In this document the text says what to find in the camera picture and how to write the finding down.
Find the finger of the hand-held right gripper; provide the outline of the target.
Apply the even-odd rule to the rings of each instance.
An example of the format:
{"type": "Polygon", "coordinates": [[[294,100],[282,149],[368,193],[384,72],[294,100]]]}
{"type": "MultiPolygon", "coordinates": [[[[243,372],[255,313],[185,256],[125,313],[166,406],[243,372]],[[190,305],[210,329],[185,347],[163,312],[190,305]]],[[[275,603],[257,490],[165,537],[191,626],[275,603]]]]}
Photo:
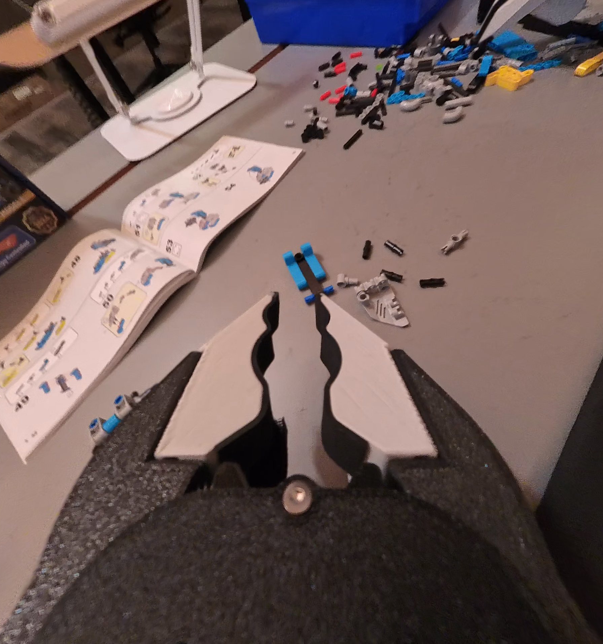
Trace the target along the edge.
{"type": "Polygon", "coordinates": [[[518,22],[544,1],[481,1],[477,19],[479,28],[474,35],[474,45],[478,45],[518,22]]]}
{"type": "Polygon", "coordinates": [[[532,16],[538,20],[560,26],[575,19],[586,7],[587,1],[543,1],[532,16]]]}

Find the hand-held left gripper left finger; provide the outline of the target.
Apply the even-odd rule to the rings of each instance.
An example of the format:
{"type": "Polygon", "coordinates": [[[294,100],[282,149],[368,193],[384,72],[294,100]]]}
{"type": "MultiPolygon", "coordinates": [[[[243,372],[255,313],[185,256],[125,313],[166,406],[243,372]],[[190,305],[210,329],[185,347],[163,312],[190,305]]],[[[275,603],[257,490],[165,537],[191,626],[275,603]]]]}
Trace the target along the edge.
{"type": "Polygon", "coordinates": [[[279,312],[279,294],[267,294],[201,348],[153,453],[157,460],[211,462],[251,431],[278,429],[264,376],[279,312]]]}

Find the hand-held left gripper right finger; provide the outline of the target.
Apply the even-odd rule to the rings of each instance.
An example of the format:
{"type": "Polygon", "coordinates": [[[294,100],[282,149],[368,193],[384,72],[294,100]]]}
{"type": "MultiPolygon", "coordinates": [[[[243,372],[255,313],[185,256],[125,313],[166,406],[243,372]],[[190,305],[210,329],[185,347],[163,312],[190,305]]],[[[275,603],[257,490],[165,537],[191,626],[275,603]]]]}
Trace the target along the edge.
{"type": "Polygon", "coordinates": [[[321,438],[349,476],[396,459],[436,459],[434,439],[388,344],[327,296],[315,304],[328,372],[321,438]]]}

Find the grey triangular panel piece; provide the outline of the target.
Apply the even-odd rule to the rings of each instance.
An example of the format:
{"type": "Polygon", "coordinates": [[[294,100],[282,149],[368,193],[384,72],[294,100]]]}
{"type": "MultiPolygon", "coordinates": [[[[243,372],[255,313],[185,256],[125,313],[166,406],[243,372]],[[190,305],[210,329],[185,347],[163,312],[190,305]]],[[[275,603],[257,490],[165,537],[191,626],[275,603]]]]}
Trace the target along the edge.
{"type": "Polygon", "coordinates": [[[354,292],[357,301],[371,319],[400,328],[410,326],[391,282],[384,273],[354,286],[354,292]]]}

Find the pile of toy building pieces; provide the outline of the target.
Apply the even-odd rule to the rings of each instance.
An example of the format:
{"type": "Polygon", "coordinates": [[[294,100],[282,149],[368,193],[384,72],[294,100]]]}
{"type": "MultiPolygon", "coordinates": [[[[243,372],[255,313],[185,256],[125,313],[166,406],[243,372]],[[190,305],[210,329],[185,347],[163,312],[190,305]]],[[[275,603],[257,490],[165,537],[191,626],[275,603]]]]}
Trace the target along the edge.
{"type": "Polygon", "coordinates": [[[366,63],[363,51],[337,51],[318,66],[312,87],[318,95],[303,106],[302,144],[329,135],[330,120],[353,117],[356,130],[382,131],[393,106],[403,113],[433,105],[442,123],[454,124],[486,88],[516,93],[536,73],[571,65],[592,55],[598,42],[572,34],[535,45],[515,32],[503,31],[487,44],[472,44],[470,34],[433,34],[423,46],[375,48],[366,63]]]}

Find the blue beam assembly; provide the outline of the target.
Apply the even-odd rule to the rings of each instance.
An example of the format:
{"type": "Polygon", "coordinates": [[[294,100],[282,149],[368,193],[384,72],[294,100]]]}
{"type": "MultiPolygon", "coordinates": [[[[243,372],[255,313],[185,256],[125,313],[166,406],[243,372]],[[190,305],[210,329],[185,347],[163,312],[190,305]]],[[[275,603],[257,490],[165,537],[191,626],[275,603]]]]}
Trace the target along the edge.
{"type": "Polygon", "coordinates": [[[302,244],[297,253],[288,251],[282,257],[297,289],[305,294],[307,305],[313,304],[319,295],[334,295],[335,287],[327,282],[326,270],[310,243],[302,244]]]}

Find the white desk lamp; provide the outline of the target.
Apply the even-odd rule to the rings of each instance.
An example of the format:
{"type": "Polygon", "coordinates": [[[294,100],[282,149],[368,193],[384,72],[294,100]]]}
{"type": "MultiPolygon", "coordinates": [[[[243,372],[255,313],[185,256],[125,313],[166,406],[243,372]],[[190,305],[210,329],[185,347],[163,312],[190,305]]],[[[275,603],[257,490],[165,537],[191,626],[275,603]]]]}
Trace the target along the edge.
{"type": "Polygon", "coordinates": [[[89,37],[144,10],[152,1],[38,1],[30,26],[35,37],[57,53],[80,45],[116,116],[101,136],[128,161],[143,160],[236,101],[256,85],[256,76],[218,63],[204,63],[198,1],[187,1],[188,64],[133,103],[120,98],[97,60],[89,37]]]}

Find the grey blue axle assembly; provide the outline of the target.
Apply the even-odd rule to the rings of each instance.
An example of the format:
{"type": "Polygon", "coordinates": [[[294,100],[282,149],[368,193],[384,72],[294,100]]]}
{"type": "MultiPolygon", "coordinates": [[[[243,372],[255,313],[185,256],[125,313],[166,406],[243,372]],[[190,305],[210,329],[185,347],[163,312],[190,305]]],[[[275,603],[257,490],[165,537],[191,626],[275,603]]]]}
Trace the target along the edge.
{"type": "Polygon", "coordinates": [[[147,389],[142,393],[133,391],[131,394],[118,395],[114,400],[112,415],[106,419],[102,417],[93,419],[89,423],[89,432],[94,446],[104,443],[116,427],[140,404],[150,391],[150,389],[147,389]]]}

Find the instruction booklet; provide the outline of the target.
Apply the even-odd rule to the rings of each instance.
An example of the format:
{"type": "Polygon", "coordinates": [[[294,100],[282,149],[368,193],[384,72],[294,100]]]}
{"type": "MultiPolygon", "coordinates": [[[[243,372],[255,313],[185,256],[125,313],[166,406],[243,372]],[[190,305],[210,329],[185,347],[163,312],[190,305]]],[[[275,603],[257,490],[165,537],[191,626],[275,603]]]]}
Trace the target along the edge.
{"type": "Polygon", "coordinates": [[[0,339],[0,426],[22,463],[200,271],[214,240],[259,204],[301,148],[229,135],[135,197],[120,229],[81,239],[0,339]]]}

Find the blue plastic bin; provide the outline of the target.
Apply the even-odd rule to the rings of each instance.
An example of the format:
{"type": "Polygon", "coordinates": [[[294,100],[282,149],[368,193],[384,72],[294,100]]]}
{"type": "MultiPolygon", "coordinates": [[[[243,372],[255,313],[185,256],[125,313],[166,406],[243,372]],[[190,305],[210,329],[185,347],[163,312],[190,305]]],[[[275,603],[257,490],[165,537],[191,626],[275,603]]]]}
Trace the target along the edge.
{"type": "Polygon", "coordinates": [[[313,46],[403,44],[449,1],[247,1],[261,42],[313,46]]]}

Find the dark blue toy box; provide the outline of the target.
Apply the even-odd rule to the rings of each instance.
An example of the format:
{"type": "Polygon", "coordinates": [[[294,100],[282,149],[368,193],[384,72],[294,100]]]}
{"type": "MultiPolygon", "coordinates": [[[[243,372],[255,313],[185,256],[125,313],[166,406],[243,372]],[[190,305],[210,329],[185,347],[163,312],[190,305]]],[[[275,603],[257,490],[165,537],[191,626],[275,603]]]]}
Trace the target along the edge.
{"type": "Polygon", "coordinates": [[[0,275],[70,220],[70,215],[0,155],[0,275]]]}

